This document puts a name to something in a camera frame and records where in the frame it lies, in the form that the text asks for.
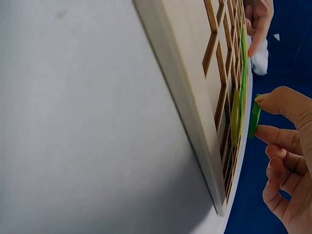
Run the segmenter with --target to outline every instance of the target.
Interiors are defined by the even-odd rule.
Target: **finger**
[[[255,29],[253,34],[252,43],[248,49],[248,57],[254,56],[254,54],[258,51],[260,45],[267,37],[268,31],[264,29]]]
[[[269,179],[272,177],[278,178],[280,189],[290,195],[293,195],[295,188],[302,178],[295,173],[291,173],[290,170],[284,167],[283,161],[278,157],[270,160],[267,167],[267,176]]]
[[[303,94],[279,87],[269,94],[256,98],[261,109],[271,114],[282,114],[298,129],[302,153],[312,172],[312,100]]]
[[[277,178],[268,180],[267,186],[263,190],[262,197],[270,211],[283,221],[283,216],[289,205],[289,201],[279,192],[279,181]]]
[[[299,133],[297,130],[279,129],[273,126],[259,125],[255,135],[267,144],[278,145],[291,153],[302,155]]]
[[[303,176],[308,171],[308,167],[303,156],[290,153],[277,145],[268,145],[266,148],[266,154],[269,159],[274,157],[280,158],[284,167],[299,176]]]
[[[245,7],[245,17],[247,19],[249,19],[249,21],[251,22],[252,21],[252,16],[253,16],[253,8],[252,8],[252,6],[247,5]]]
[[[246,29],[247,29],[247,34],[252,37],[255,33],[255,29],[252,27],[251,21],[247,18],[246,18]]]

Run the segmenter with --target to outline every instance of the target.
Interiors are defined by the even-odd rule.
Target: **gray surface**
[[[203,233],[212,203],[131,1],[3,0],[0,20],[0,233]]]

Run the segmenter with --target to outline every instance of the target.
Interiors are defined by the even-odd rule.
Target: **hand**
[[[259,96],[271,114],[282,114],[297,130],[258,126],[256,136],[268,144],[269,178],[263,200],[290,234],[312,233],[312,99],[287,87]],[[289,193],[290,201],[279,190]]]
[[[274,14],[273,0],[244,0],[247,34],[253,37],[248,50],[252,57],[267,37]]]

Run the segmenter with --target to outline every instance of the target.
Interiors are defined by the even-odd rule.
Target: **wooden frame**
[[[243,64],[238,33],[244,23],[243,3],[241,0],[134,0],[134,3],[200,163],[214,207],[223,215],[237,160],[237,150],[231,142],[230,115],[233,91],[240,88]]]

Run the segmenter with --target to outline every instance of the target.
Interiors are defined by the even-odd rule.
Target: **blue background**
[[[254,75],[256,94],[286,85],[312,97],[312,2],[274,0],[274,18],[268,33],[269,67],[265,76]],[[280,41],[274,34],[280,34]],[[282,116],[261,112],[260,123],[279,128],[294,126]],[[225,234],[286,234],[282,223],[262,200],[267,182],[266,145],[248,140],[238,188]]]

